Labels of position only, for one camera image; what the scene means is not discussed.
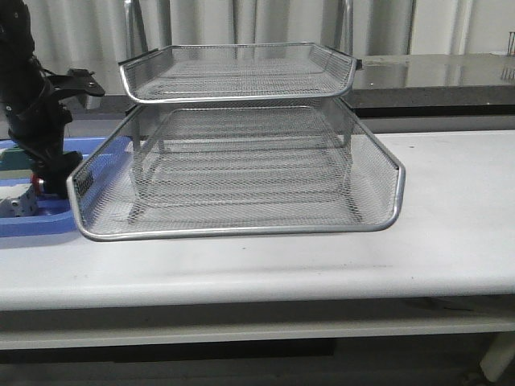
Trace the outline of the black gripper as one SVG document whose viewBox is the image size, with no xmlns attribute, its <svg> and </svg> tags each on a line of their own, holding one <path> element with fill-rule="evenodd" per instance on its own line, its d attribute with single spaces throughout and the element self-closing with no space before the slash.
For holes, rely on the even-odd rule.
<svg viewBox="0 0 515 386">
<path fill-rule="evenodd" d="M 9 135 L 36 161 L 33 173 L 44 180 L 45 195 L 67 199 L 66 180 L 83 161 L 80 151 L 63 153 L 64 127 L 72 114 L 61 101 L 76 97 L 86 109 L 95 109 L 94 100 L 104 95 L 86 69 L 47 76 L 38 68 L 20 68 L 6 74 Z"/>
</svg>

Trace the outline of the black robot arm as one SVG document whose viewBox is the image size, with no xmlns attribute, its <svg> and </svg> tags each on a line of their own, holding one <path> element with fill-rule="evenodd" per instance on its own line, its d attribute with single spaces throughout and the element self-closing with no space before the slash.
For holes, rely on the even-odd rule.
<svg viewBox="0 0 515 386">
<path fill-rule="evenodd" d="M 65 75 L 45 69 L 35 55 L 28 6 L 1 2 L 1 110 L 10 138 L 33 160 L 36 175 L 66 178 L 82 160 L 76 151 L 64 152 L 64 127 L 72 114 L 61 101 L 104 95 L 86 69 L 71 68 Z"/>
</svg>

